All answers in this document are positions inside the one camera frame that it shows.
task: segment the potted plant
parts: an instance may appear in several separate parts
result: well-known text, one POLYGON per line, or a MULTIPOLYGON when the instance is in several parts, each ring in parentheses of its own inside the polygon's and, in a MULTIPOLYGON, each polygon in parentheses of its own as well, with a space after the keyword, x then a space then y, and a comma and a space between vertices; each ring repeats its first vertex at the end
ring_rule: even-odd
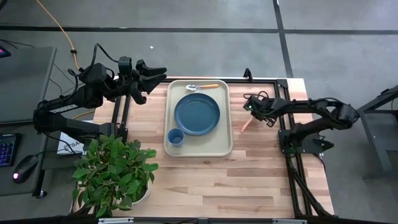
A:
POLYGON ((78 182, 73 191, 74 201, 85 209, 96 207, 97 217, 112 217, 112 210, 131 210, 132 204, 145 199, 153 183, 153 171, 158 164, 148 164, 154 158, 153 149, 140 149, 138 140, 123 143, 101 135, 99 142, 91 140, 87 154, 75 161, 76 171, 72 177, 78 182))

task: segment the blue plate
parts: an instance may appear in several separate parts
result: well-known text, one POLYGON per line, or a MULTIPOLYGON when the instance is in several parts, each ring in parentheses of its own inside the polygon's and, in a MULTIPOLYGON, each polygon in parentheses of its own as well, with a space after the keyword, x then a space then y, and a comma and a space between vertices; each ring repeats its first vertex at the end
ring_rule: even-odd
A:
POLYGON ((202 93, 191 93, 184 96, 175 106, 174 120, 187 134, 208 134, 220 120, 220 108, 212 97, 202 93))

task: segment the gray floor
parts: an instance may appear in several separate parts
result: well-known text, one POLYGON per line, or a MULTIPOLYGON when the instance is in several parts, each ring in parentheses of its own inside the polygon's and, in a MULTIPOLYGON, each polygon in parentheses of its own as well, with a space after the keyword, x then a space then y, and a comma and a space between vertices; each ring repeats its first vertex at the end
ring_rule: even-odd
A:
MULTIPOLYGON (((271 0, 42 0, 63 26, 276 29, 271 0)), ((398 1, 279 0, 285 29, 394 30, 398 1)), ((9 1, 0 25, 54 26, 35 1, 9 1)), ((169 75, 240 77, 246 67, 256 77, 286 77, 278 34, 181 32, 69 32, 80 66, 87 66, 95 43, 114 57, 143 58, 165 66, 169 75)), ((0 31, 0 39, 58 48, 56 64, 73 68, 70 46, 61 32, 0 31)), ((360 107, 397 85, 398 35, 286 35, 293 76, 304 78, 308 95, 339 98, 360 107)), ((97 60, 116 69, 99 53, 97 60)), ((63 91, 72 87, 54 69, 63 91)), ((49 86, 47 97, 59 94, 49 86)), ((68 113, 72 117, 84 110, 68 113)), ((325 131, 335 147, 325 153, 326 175, 335 213, 343 218, 398 222, 398 181, 363 182, 380 169, 360 121, 345 131, 325 131)), ((72 170, 46 176, 49 195, 0 198, 0 219, 67 214, 72 170)))

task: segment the beige tray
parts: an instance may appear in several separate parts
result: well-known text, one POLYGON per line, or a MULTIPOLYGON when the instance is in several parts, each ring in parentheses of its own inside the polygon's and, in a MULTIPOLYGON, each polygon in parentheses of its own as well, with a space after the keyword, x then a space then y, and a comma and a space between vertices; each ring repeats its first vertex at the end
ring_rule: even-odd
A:
POLYGON ((232 150, 231 109, 229 103, 228 85, 221 80, 177 80, 167 88, 166 117, 164 126, 164 149, 174 157, 221 157, 228 155, 232 150), (193 136, 185 134, 184 145, 174 147, 167 140, 169 130, 176 128, 174 121, 174 108, 187 94, 193 93, 185 89, 186 85, 219 84, 220 87, 197 90, 212 97, 220 107, 220 120, 217 126, 208 134, 193 136))

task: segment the cup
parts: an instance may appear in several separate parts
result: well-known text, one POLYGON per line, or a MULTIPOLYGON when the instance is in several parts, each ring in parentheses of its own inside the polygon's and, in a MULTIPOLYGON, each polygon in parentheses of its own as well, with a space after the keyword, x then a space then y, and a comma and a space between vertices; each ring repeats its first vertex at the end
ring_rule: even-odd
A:
POLYGON ((174 147, 181 147, 184 144, 184 132, 179 128, 173 128, 167 133, 167 140, 174 147))

